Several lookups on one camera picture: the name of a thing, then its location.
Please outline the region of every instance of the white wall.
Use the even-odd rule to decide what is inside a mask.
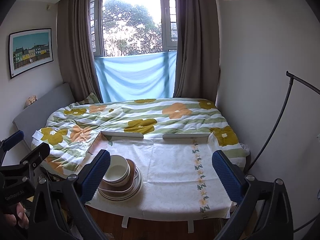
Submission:
[[[32,95],[38,98],[62,83],[57,55],[57,5],[46,10],[46,3],[16,1],[0,26],[0,140],[16,131],[12,120],[24,109],[25,101]],[[10,33],[52,28],[53,62],[28,70],[10,79],[8,65],[8,37]],[[27,154],[20,142],[10,150],[4,165],[18,164]]]
[[[320,23],[305,0],[218,0],[218,10],[217,107],[255,157],[281,110],[286,71],[320,88]],[[284,180],[294,228],[320,211],[319,113],[320,96],[295,81],[280,124],[250,172]]]

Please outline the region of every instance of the floral comforter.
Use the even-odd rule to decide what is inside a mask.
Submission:
[[[45,168],[62,177],[79,172],[87,149],[101,130],[140,132],[145,138],[164,133],[215,135],[226,156],[243,168],[245,152],[213,102],[194,98],[143,99],[108,104],[73,103],[52,113],[33,135],[32,147],[50,145]]]

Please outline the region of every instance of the hand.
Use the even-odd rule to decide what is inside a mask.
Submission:
[[[18,205],[17,205],[17,215],[19,217],[18,225],[21,228],[28,229],[29,220],[25,214],[25,210],[24,210],[23,206],[21,205],[21,203],[18,203]],[[17,220],[14,215],[4,214],[4,218],[7,221],[8,225],[10,225],[12,227],[14,227],[17,224]]]

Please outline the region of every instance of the wooden floor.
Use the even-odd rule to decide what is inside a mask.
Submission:
[[[188,234],[186,221],[162,222],[129,218],[128,228],[122,228],[122,216],[87,206],[93,219],[105,233],[115,240],[213,240],[226,219],[212,218],[194,221],[194,233]]]

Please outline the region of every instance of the picture frame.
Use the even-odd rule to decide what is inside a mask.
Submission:
[[[9,35],[10,79],[53,61],[51,30],[33,29]]]

